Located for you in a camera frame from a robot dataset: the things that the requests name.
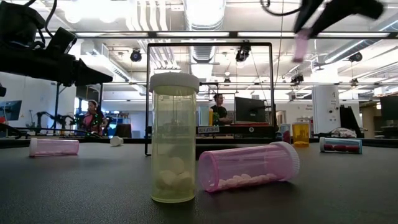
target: man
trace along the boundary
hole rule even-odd
[[[213,110],[213,113],[218,114],[218,120],[213,122],[214,124],[218,124],[220,126],[226,125],[226,124],[231,124],[232,121],[228,119],[227,116],[227,110],[225,109],[224,106],[222,106],[224,102],[224,97],[222,94],[215,94],[214,95],[214,101],[216,102],[216,105],[212,106],[210,109]]]

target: black table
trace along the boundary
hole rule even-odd
[[[150,199],[143,145],[80,144],[79,156],[29,159],[0,149],[0,223],[398,222],[398,150],[363,155],[299,149],[293,181],[208,194],[181,204]]]

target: label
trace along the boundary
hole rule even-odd
[[[219,126],[198,127],[198,134],[219,133],[219,132],[220,132]]]

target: desk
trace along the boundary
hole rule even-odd
[[[291,183],[208,194],[175,204],[150,199],[144,146],[82,143],[79,156],[27,158],[0,149],[0,223],[396,223],[398,149],[363,155],[299,149]]]

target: red pill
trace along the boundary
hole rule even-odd
[[[334,151],[333,146],[331,144],[324,144],[323,150],[325,151]]]
[[[339,151],[339,152],[347,151],[346,146],[334,146],[333,148],[334,148],[334,150]]]
[[[349,152],[359,152],[359,146],[346,146],[346,149]]]

